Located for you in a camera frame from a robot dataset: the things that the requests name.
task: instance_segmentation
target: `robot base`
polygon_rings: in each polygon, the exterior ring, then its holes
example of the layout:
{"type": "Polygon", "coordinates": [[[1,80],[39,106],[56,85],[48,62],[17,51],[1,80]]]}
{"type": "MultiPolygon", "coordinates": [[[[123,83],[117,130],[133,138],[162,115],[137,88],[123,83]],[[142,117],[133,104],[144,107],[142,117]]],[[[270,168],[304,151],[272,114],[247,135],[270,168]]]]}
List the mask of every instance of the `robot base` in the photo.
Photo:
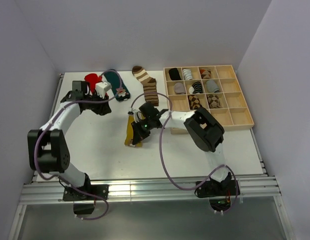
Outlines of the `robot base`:
{"type": "Polygon", "coordinates": [[[238,196],[241,194],[238,182],[235,180],[231,180],[230,173],[227,176],[227,184],[223,184],[223,182],[217,182],[213,179],[210,181],[206,181],[202,186],[198,187],[195,190],[195,195],[202,199],[202,198],[213,198],[213,197],[221,197],[227,196],[229,193],[231,196],[236,195],[236,191],[238,191],[238,196]]]}
{"type": "MultiPolygon", "coordinates": [[[[107,200],[109,195],[109,185],[101,184],[101,185],[91,185],[90,194],[99,196],[107,200]]],[[[70,187],[65,188],[63,194],[63,201],[65,202],[74,202],[74,201],[94,201],[95,197],[79,195],[78,192],[70,187]]],[[[73,212],[76,215],[89,215],[95,209],[94,203],[75,203],[73,205],[73,212]]]]}

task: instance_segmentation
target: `argyle sock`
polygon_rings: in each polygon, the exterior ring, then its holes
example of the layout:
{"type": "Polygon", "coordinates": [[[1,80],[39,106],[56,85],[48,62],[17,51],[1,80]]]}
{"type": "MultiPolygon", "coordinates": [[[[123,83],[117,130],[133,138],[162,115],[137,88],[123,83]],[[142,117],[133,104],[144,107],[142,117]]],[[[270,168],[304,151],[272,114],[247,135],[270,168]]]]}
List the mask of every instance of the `argyle sock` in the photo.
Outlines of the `argyle sock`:
{"type": "Polygon", "coordinates": [[[200,68],[199,72],[200,72],[201,79],[210,79],[211,78],[212,72],[210,70],[208,70],[206,68],[200,68]]]}
{"type": "Polygon", "coordinates": [[[221,108],[220,99],[217,95],[214,95],[214,94],[208,95],[207,101],[208,101],[208,106],[210,109],[220,109],[221,108]]]}
{"type": "Polygon", "coordinates": [[[188,96],[188,104],[191,110],[199,109],[202,106],[200,99],[195,95],[188,96]]]}

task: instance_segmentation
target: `yellow sock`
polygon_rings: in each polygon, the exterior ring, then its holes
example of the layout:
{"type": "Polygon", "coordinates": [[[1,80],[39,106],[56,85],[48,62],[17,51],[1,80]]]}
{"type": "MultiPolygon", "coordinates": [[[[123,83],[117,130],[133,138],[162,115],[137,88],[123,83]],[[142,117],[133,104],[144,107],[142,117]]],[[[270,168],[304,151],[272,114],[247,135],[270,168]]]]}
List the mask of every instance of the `yellow sock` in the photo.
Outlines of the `yellow sock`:
{"type": "Polygon", "coordinates": [[[132,127],[132,122],[134,122],[134,116],[132,114],[128,114],[128,122],[127,122],[127,129],[126,129],[126,139],[125,139],[125,145],[129,147],[142,147],[143,144],[140,141],[136,145],[133,145],[133,127],[132,127]]]}

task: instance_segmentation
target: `metal frame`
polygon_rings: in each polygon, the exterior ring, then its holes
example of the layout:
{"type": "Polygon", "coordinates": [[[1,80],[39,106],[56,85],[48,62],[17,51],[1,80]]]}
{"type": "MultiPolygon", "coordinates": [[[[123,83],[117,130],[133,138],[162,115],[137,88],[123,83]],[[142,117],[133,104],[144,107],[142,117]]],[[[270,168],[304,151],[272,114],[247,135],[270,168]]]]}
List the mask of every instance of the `metal frame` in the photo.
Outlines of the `metal frame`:
{"type": "Polygon", "coordinates": [[[286,211],[283,198],[281,196],[274,196],[274,201],[276,204],[276,208],[278,211],[278,215],[281,221],[281,225],[283,226],[283,230],[287,240],[296,240],[296,236],[294,234],[294,229],[288,213],[286,211]]]}
{"type": "MultiPolygon", "coordinates": [[[[58,95],[63,82],[64,74],[60,75],[54,103],[50,116],[54,114],[57,105],[58,95]]],[[[292,225],[285,210],[282,194],[275,176],[269,176],[258,148],[253,129],[250,130],[258,158],[260,160],[263,174],[259,175],[239,175],[238,179],[241,194],[239,203],[243,203],[243,198],[250,197],[274,197],[278,214],[287,239],[294,240],[295,235],[292,225]]],[[[16,214],[11,226],[9,240],[17,240],[20,234],[27,205],[46,204],[73,204],[74,202],[62,201],[64,188],[58,182],[36,182],[37,172],[34,173],[31,184],[24,185],[16,214]]],[[[196,181],[201,181],[204,177],[182,177],[175,178],[174,181],[183,187],[193,187],[196,181]]],[[[108,184],[108,202],[146,202],[146,201],[173,201],[173,200],[198,200],[193,191],[182,191],[174,187],[166,178],[159,179],[127,179],[127,180],[93,180],[93,185],[108,184]]]]}

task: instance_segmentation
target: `rolled sock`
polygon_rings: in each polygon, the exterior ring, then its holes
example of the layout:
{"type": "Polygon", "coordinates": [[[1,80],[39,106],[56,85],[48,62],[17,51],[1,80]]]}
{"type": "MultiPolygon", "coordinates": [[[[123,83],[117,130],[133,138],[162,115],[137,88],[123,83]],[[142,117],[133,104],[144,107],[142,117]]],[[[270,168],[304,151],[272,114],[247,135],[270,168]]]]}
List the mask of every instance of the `rolled sock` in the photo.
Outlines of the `rolled sock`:
{"type": "Polygon", "coordinates": [[[220,92],[220,88],[216,84],[216,82],[214,82],[214,80],[208,80],[206,82],[206,88],[207,88],[209,93],[219,93],[220,92]]]}
{"type": "Polygon", "coordinates": [[[178,82],[174,85],[174,92],[176,94],[186,94],[185,87],[181,82],[178,82]]]}
{"type": "Polygon", "coordinates": [[[194,88],[193,94],[202,94],[203,93],[203,87],[200,81],[194,82],[191,85],[194,88]]]}
{"type": "Polygon", "coordinates": [[[176,67],[168,70],[168,74],[171,80],[182,80],[180,76],[180,72],[176,67]]]}
{"type": "Polygon", "coordinates": [[[210,109],[220,109],[220,98],[217,95],[210,94],[207,97],[208,106],[210,109]]]}
{"type": "Polygon", "coordinates": [[[188,96],[188,104],[191,110],[199,109],[202,106],[200,99],[196,95],[188,96]]]}
{"type": "Polygon", "coordinates": [[[200,72],[201,79],[210,79],[211,78],[212,72],[210,70],[207,70],[206,68],[200,68],[199,72],[200,72]]]}
{"type": "Polygon", "coordinates": [[[192,80],[192,71],[190,69],[183,69],[184,80],[192,80]]]}

